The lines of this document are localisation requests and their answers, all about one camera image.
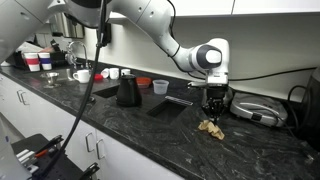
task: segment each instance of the white wall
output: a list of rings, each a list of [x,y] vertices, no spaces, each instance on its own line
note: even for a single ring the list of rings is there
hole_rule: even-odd
[[[112,43],[101,51],[100,61],[183,79],[171,59],[130,22],[113,25]],[[271,15],[176,19],[174,33],[183,47],[221,37],[230,42],[230,78],[246,78],[320,65],[320,16]],[[83,40],[94,58],[96,34],[86,29]],[[286,98],[289,89],[306,85],[310,72],[262,80],[232,82],[233,88]],[[298,92],[294,99],[299,100]]]

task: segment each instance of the black cable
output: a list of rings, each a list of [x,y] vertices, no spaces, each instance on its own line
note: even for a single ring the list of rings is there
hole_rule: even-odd
[[[178,49],[176,50],[176,52],[172,55],[172,56],[169,56],[169,54],[168,54],[168,57],[170,57],[170,58],[173,58],[173,57],[175,57],[177,54],[178,54],[178,52],[179,52],[179,50],[180,50],[180,44],[179,44],[179,47],[178,47]]]
[[[293,134],[292,130],[290,129],[290,127],[287,125],[286,122],[284,122],[284,126],[286,126],[286,128],[288,129],[288,131],[290,132],[290,134],[291,134],[292,137],[297,138],[297,137]]]
[[[201,77],[194,76],[194,75],[192,75],[190,72],[188,72],[188,75],[191,76],[191,77],[193,77],[193,78],[196,78],[196,79],[206,80],[205,78],[201,78]]]
[[[202,74],[202,75],[206,75],[206,73],[202,72],[202,71],[197,71],[198,73]]]
[[[288,74],[288,73],[299,72],[299,71],[308,71],[308,70],[314,70],[314,69],[316,69],[316,67],[296,69],[296,70],[291,70],[291,71],[282,71],[282,72],[278,72],[278,73],[273,73],[273,74],[268,74],[268,75],[258,76],[258,77],[252,77],[252,78],[229,79],[229,81],[250,81],[250,80],[255,80],[255,79],[267,78],[267,77],[271,77],[271,76],[277,76],[277,75],[281,75],[281,74]]]
[[[90,77],[90,81],[88,83],[85,95],[82,99],[81,105],[80,105],[80,109],[78,111],[78,114],[76,116],[75,122],[71,128],[71,131],[68,135],[68,137],[66,138],[65,142],[63,143],[62,147],[60,148],[60,150],[54,155],[54,157],[51,159],[51,161],[49,162],[49,164],[47,165],[47,167],[43,170],[43,172],[41,173],[41,179],[45,179],[45,177],[50,173],[50,171],[53,169],[54,165],[56,164],[56,162],[59,160],[60,156],[65,152],[65,149],[73,135],[73,133],[75,132],[81,116],[86,108],[88,99],[91,95],[91,90],[92,90],[92,86],[94,83],[94,75],[95,72],[97,71],[97,67],[98,67],[98,59],[99,59],[99,54],[100,54],[100,49],[102,47],[102,30],[104,29],[105,26],[105,17],[106,17],[106,8],[107,8],[107,3],[106,0],[102,0],[101,2],[101,14],[100,14],[100,24],[99,24],[99,28],[98,28],[98,44],[96,47],[96,55],[95,55],[95,61],[94,61],[94,65],[93,65],[93,70],[91,72],[91,77]]]
[[[289,107],[289,109],[290,109],[290,111],[291,111],[291,113],[292,113],[292,115],[293,115],[294,121],[295,121],[295,123],[296,123],[296,129],[299,129],[300,126],[299,126],[298,117],[297,117],[297,114],[296,114],[296,112],[294,111],[294,109],[293,109],[293,107],[292,107],[292,105],[291,105],[291,95],[292,95],[292,92],[293,92],[296,88],[302,88],[302,89],[304,89],[305,91],[307,90],[307,88],[304,87],[304,86],[300,86],[300,85],[294,86],[294,87],[292,87],[292,88],[290,89],[289,94],[288,94],[288,98],[287,98],[287,105],[288,105],[288,107]]]
[[[172,38],[175,39],[174,35],[173,35],[173,25],[174,25],[174,21],[176,19],[176,8],[174,7],[173,3],[170,0],[167,0],[167,1],[171,4],[171,6],[173,8],[173,18],[172,18],[172,21],[170,24],[170,34],[171,34]]]

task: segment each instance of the kitchen counter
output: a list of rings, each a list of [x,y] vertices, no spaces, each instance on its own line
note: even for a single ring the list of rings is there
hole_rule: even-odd
[[[41,80],[39,73],[11,67],[1,67],[0,72],[73,115],[87,86],[77,81],[61,81],[61,87],[50,89],[44,88],[46,81]],[[118,107],[114,96],[105,99],[93,94],[96,102],[87,105],[82,120],[185,179],[320,178],[319,159],[309,163],[302,153],[301,141],[286,131],[256,125],[226,112],[218,124],[225,134],[220,141],[197,129],[206,119],[200,108],[200,91],[188,90],[184,80],[133,72],[169,80],[167,95],[194,104],[170,122],[146,114],[165,100],[165,96],[155,95],[152,88],[141,90],[142,106],[133,108]],[[96,82],[93,92],[119,82],[110,79]]]

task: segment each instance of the cabinet door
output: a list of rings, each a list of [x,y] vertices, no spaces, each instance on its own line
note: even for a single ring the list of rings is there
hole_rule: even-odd
[[[30,91],[4,77],[2,86],[5,87],[3,115],[11,122],[24,136],[32,135],[28,125],[31,114],[29,101]]]
[[[5,100],[6,100],[7,89],[0,85],[0,112],[3,112],[6,109]]]
[[[35,124],[31,127],[33,133],[41,133],[49,140],[60,134],[66,139],[75,116],[35,94],[32,95],[32,101],[37,102],[36,105],[31,107],[31,112],[34,112],[33,120]],[[94,162],[99,163],[96,158],[95,143],[95,128],[80,121],[66,148],[66,154],[73,163],[84,171]]]
[[[94,162],[98,163],[96,151],[96,131],[92,126],[80,121],[78,127],[70,140],[67,154],[68,157],[83,171]]]
[[[232,14],[319,12],[319,0],[235,0]]]
[[[104,180],[181,180],[180,176],[97,130]]]
[[[234,0],[171,0],[177,16],[231,15]]]

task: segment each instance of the robotic arm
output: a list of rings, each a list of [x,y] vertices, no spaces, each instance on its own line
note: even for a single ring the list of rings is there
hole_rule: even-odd
[[[55,13],[65,12],[83,25],[97,28],[100,6],[101,0],[0,0],[0,61]],[[222,113],[228,86],[229,44],[224,39],[212,39],[193,48],[181,47],[169,32],[171,8],[166,0],[107,0],[107,16],[111,11],[126,16],[148,34],[181,71],[206,71],[205,82],[189,85],[204,89],[202,108],[215,121]]]

